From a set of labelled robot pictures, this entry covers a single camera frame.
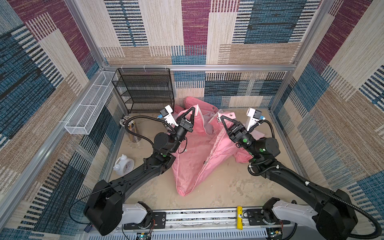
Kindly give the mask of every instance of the yellow label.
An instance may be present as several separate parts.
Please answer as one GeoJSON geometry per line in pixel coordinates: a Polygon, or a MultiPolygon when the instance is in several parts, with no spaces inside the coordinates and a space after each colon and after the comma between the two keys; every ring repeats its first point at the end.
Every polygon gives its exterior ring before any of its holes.
{"type": "Polygon", "coordinates": [[[243,207],[237,206],[237,229],[243,230],[243,207]]]}

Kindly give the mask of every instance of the black wire rack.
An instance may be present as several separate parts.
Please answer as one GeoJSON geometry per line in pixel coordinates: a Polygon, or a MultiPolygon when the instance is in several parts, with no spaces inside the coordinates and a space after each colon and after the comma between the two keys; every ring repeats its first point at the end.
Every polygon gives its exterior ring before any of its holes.
{"type": "Polygon", "coordinates": [[[158,113],[175,106],[168,68],[119,68],[112,81],[129,113],[158,113]]]}

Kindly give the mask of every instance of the pink fabric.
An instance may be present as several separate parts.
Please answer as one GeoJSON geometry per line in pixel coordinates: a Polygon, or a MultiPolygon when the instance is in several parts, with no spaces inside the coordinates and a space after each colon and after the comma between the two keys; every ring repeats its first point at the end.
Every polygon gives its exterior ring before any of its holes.
{"type": "MultiPolygon", "coordinates": [[[[217,121],[218,115],[225,115],[235,118],[234,113],[225,112],[223,114],[217,107],[203,102],[199,99],[187,97],[185,107],[195,107],[195,122],[193,132],[187,133],[188,138],[187,152],[181,154],[174,153],[176,160],[172,165],[176,180],[177,192],[181,196],[186,196],[200,184],[207,176],[224,160],[234,155],[237,162],[248,162],[251,155],[243,148],[237,148],[233,143],[221,122],[217,121]]],[[[264,134],[252,132],[255,139],[259,139],[264,134]]],[[[184,149],[185,144],[181,144],[179,151],[184,149]]]]}

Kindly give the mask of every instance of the white wire basket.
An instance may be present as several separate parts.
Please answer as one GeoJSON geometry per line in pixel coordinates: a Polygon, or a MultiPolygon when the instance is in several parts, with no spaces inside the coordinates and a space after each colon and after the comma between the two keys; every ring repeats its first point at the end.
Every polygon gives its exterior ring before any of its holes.
{"type": "Polygon", "coordinates": [[[101,72],[65,124],[65,129],[70,134],[90,134],[105,102],[113,90],[112,79],[117,81],[115,72],[101,72]]]}

